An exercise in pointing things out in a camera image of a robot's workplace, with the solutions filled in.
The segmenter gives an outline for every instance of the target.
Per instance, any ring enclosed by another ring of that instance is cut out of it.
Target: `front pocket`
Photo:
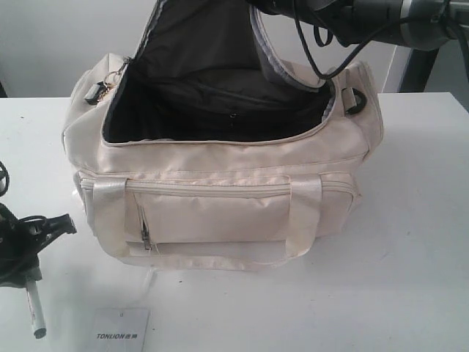
[[[317,236],[338,232],[357,199],[349,174],[321,175]],[[85,199],[93,180],[82,180]],[[222,180],[128,180],[125,188],[127,241],[220,243],[284,241],[291,228],[287,176]]]

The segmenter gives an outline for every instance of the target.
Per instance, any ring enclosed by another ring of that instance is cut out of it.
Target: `tonlion logo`
[[[98,340],[131,340],[137,336],[138,334],[96,334]]]

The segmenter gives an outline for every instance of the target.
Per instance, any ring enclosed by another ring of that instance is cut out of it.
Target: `white wall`
[[[469,83],[457,41],[445,44],[438,53],[426,92],[451,92],[469,110]]]
[[[0,80],[11,97],[68,96],[78,77],[104,54],[132,55],[155,0],[0,0]],[[266,27],[278,54],[307,63],[292,20],[274,16]],[[319,49],[305,26],[322,70],[350,52]],[[372,43],[359,56],[382,89],[394,47]]]

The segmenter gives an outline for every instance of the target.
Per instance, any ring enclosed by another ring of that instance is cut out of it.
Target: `white label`
[[[91,333],[93,352],[142,352],[149,310],[98,309]]]

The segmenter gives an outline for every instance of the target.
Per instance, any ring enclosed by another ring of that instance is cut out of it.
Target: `bag handle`
[[[126,178],[99,177],[93,187],[93,230],[104,251],[124,263],[154,266],[159,269],[221,269],[254,271],[277,267],[306,254],[316,238],[320,220],[322,184],[319,175],[290,177],[289,235],[285,255],[280,260],[259,263],[218,256],[188,256],[178,254],[130,253],[125,241]]]

